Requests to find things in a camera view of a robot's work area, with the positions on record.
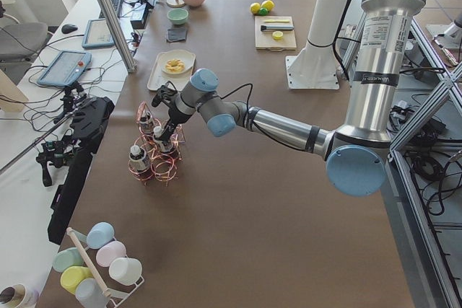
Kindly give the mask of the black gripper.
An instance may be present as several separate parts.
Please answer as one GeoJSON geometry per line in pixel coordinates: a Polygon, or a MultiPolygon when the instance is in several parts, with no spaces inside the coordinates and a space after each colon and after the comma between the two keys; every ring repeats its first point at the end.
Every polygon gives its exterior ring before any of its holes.
{"type": "Polygon", "coordinates": [[[163,128],[162,133],[158,136],[160,141],[170,141],[170,138],[175,133],[177,126],[188,121],[188,114],[179,110],[176,104],[170,104],[168,115],[170,118],[163,128]]]}

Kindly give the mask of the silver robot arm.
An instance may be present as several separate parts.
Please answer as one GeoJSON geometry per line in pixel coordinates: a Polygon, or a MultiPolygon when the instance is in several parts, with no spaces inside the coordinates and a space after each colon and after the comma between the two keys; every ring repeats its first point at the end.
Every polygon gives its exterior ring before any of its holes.
{"type": "Polygon", "coordinates": [[[237,126],[261,133],[291,149],[322,156],[331,183],[347,195],[377,191],[385,180],[386,132],[398,85],[406,41],[414,15],[426,0],[362,0],[365,26],[344,123],[333,131],[270,113],[247,102],[225,102],[217,94],[213,71],[197,70],[181,91],[157,90],[153,106],[166,105],[168,121],[159,140],[166,141],[180,124],[201,115],[214,136],[237,126]]]}

